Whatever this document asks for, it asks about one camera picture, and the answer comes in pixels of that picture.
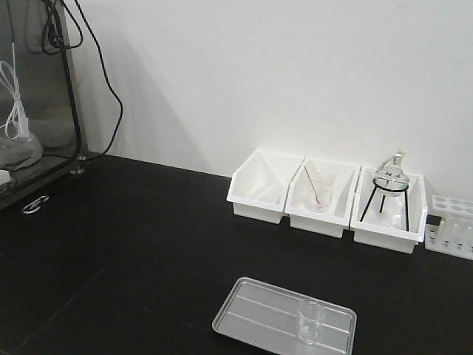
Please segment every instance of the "metal clip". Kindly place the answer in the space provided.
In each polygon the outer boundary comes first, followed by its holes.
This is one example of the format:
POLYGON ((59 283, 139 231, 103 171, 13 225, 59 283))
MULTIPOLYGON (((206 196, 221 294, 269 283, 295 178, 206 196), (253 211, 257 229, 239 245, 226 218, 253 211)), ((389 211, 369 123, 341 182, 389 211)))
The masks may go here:
POLYGON ((39 211, 39 210, 41 209, 41 203, 48 201, 49 198, 50 198, 50 197, 47 196, 47 195, 38 197, 38 198, 37 198, 36 200, 34 200, 32 203, 26 205, 26 206, 23 208, 22 213, 23 213, 23 214, 32 214, 32 213, 35 213, 35 212, 39 211))

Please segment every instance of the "flask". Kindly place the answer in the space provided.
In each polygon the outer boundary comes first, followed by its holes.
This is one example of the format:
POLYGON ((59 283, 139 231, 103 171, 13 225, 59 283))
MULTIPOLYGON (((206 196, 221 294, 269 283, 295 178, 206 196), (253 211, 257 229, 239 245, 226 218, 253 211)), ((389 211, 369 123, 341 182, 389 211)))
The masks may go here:
POLYGON ((402 152, 397 152, 386 159, 375 172, 373 182, 380 187, 379 191, 385 196, 399 196, 409 186, 409 178, 401 169, 403 156, 402 152))

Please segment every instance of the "metal tray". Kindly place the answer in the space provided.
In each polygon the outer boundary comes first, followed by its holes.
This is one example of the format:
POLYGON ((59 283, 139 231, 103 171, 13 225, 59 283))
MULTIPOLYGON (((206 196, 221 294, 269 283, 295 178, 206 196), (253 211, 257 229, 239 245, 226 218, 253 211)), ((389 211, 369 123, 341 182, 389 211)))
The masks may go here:
POLYGON ((321 301, 327 311, 320 345, 297 337, 300 300, 312 299, 248 277, 238 279, 215 317, 217 333, 281 355, 351 354, 356 314, 351 309, 321 301))

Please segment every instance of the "glass cup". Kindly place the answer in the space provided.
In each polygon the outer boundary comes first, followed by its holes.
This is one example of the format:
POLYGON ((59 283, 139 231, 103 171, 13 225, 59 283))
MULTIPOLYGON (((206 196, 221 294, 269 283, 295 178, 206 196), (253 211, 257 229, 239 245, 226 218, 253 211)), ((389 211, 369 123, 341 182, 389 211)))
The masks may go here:
POLYGON ((297 307, 299 328, 297 337, 308 345, 317 345, 324 329, 325 307, 320 301, 302 300, 297 307))
POLYGON ((333 173, 317 170, 307 182, 305 206, 313 212, 326 212, 332 202, 333 173))

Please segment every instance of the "white test tube rack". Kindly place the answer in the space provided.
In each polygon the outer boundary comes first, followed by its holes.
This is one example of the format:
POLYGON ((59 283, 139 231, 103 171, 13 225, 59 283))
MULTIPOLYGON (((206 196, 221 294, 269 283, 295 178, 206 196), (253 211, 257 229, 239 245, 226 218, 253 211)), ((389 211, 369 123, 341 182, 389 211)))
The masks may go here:
POLYGON ((427 226, 426 249, 473 260, 473 202, 434 195, 432 214, 442 219, 427 226))

